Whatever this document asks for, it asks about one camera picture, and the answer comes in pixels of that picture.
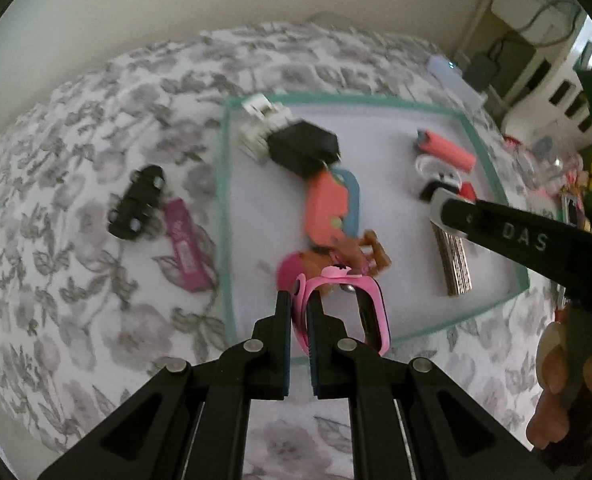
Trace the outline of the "person's right hand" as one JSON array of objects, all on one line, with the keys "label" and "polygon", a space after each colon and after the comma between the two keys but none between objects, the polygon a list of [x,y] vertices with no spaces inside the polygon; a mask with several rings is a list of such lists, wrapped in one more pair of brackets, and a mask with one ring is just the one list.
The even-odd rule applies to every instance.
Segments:
[{"label": "person's right hand", "polygon": [[[562,393],[570,377],[567,324],[571,313],[572,304],[556,311],[555,321],[547,325],[536,349],[536,379],[542,394],[527,426],[526,437],[537,450],[561,441],[569,432],[569,417]],[[582,376],[592,394],[592,356],[585,361]]]}]

